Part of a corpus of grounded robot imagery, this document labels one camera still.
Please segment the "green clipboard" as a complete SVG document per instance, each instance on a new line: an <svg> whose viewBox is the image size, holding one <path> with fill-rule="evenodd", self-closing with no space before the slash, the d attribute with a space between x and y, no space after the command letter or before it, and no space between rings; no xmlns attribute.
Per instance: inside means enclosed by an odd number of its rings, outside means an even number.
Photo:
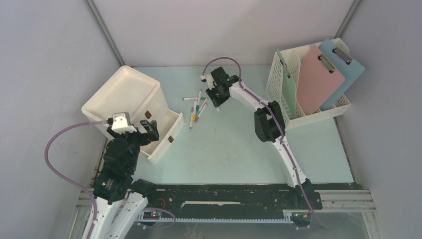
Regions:
<svg viewBox="0 0 422 239"><path fill-rule="evenodd" d="M294 119L296 117L296 84L292 75L292 70L279 49L277 49L277 55L283 67L282 96L288 107L289 118Z"/></svg>

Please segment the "pink clipboard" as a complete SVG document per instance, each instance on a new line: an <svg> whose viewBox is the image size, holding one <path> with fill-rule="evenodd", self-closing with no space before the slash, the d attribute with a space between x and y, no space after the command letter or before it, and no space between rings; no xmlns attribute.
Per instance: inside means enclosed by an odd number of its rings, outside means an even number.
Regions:
<svg viewBox="0 0 422 239"><path fill-rule="evenodd" d="M305 115L311 115L338 89L344 77L321 52L311 45L301 61L296 99Z"/></svg>

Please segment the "blue clipboard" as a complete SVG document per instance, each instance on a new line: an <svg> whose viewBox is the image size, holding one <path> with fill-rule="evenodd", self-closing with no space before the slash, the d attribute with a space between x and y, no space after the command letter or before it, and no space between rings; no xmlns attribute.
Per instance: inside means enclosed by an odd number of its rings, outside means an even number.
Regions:
<svg viewBox="0 0 422 239"><path fill-rule="evenodd" d="M354 59L343 45L331 39L325 39L319 49L344 77L344 82L319 108L326 111L341 99L345 91L361 76L365 67Z"/></svg>

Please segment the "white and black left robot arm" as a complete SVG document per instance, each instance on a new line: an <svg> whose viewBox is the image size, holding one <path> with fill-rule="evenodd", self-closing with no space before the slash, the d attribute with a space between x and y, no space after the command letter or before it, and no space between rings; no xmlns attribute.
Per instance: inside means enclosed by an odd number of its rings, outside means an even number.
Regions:
<svg viewBox="0 0 422 239"><path fill-rule="evenodd" d="M136 171L140 148L159 140L157 122L141 120L146 130L141 133L137 127L124 120L124 125L113 131L117 119L109 118L107 132L113 139L107 144L103 156L103 167L94 182L93 197L84 239L123 239L129 232L136 216L145 208L157 202L157 193L145 188L140 193L128 192Z"/></svg>

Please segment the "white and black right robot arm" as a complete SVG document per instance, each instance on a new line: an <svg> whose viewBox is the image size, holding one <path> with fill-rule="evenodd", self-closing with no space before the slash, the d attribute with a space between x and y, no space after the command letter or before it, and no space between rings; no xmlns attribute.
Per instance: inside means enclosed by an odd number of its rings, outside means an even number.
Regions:
<svg viewBox="0 0 422 239"><path fill-rule="evenodd" d="M315 192L315 187L300 168L289 146L280 105L257 96L237 75L229 76L222 67L201 75L201 81L207 83L206 93L214 107L233 98L254 112L257 137L264 143L272 144L280 157L287 184L293 190L289 195L291 205L304 207L310 200L309 196Z"/></svg>

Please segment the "white drawer cabinet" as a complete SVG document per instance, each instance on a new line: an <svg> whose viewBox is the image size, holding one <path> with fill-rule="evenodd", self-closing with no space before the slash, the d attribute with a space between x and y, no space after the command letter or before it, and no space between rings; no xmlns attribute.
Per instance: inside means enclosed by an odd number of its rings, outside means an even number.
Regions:
<svg viewBox="0 0 422 239"><path fill-rule="evenodd" d="M129 67L120 67L82 106L89 121L106 120L116 113L128 113L130 122L155 120L160 139L141 147L151 164L163 157L182 129L183 114L169 109L159 81Z"/></svg>

